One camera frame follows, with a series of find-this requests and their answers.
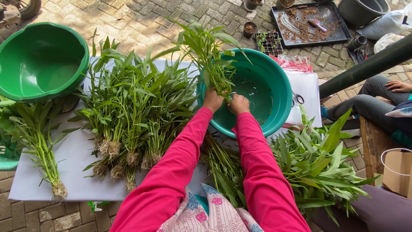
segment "scissors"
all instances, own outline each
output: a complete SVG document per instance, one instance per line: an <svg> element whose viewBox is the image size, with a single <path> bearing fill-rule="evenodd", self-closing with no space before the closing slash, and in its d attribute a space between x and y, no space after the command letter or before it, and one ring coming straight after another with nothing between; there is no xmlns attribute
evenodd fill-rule
<svg viewBox="0 0 412 232"><path fill-rule="evenodd" d="M303 97L300 94L296 94L293 90L292 90L292 94L293 96L295 96L296 101L300 104L305 103L305 100L303 99ZM292 98L292 107L295 106L295 100Z"/></svg>

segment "pink sleeve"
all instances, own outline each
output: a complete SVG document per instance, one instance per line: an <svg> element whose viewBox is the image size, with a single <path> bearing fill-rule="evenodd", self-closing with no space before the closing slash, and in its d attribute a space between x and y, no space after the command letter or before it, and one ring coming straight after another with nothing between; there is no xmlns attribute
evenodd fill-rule
<svg viewBox="0 0 412 232"><path fill-rule="evenodd" d="M297 209L292 187L252 114L239 114L233 132L245 173L243 187L248 210L256 222L265 232L310 232Z"/></svg>
<svg viewBox="0 0 412 232"><path fill-rule="evenodd" d="M143 183L123 201L110 232L155 232L179 208L213 114L201 108L185 126Z"/></svg>

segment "hand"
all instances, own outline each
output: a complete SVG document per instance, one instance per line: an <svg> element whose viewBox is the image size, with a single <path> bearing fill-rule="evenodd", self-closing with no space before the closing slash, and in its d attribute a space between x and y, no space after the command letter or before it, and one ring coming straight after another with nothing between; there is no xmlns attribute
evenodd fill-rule
<svg viewBox="0 0 412 232"><path fill-rule="evenodd" d="M241 113L249 112L249 100L242 95L233 94L232 102L227 107L238 116Z"/></svg>
<svg viewBox="0 0 412 232"><path fill-rule="evenodd" d="M392 92L412 92L412 85L400 80L390 80L385 86Z"/></svg>
<svg viewBox="0 0 412 232"><path fill-rule="evenodd" d="M208 88L205 92L203 107L208 108L215 113L223 103L224 98L216 93L215 88Z"/></svg>

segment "checkered pants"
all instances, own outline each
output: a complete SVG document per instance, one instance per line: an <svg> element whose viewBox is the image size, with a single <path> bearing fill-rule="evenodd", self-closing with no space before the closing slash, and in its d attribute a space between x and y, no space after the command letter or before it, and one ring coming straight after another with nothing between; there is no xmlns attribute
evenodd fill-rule
<svg viewBox="0 0 412 232"><path fill-rule="evenodd" d="M398 104L407 101L411 93L387 90L385 84L387 84L388 81L390 81L390 79L382 75L375 75L368 78L357 96L328 109L328 115L333 119L338 119L352 108L352 115L362 115L387 133L392 134L398 130L398 127L393 119L385 116L385 114L391 112ZM394 106L375 98L376 96L391 100Z"/></svg>

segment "floral patterned fabric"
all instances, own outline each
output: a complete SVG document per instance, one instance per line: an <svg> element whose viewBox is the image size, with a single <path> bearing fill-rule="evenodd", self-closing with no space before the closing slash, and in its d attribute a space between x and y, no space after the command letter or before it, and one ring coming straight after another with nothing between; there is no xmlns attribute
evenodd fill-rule
<svg viewBox="0 0 412 232"><path fill-rule="evenodd" d="M209 204L209 216L186 187L186 197L178 211L157 232L263 232L253 217L232 204L213 187L202 184Z"/></svg>

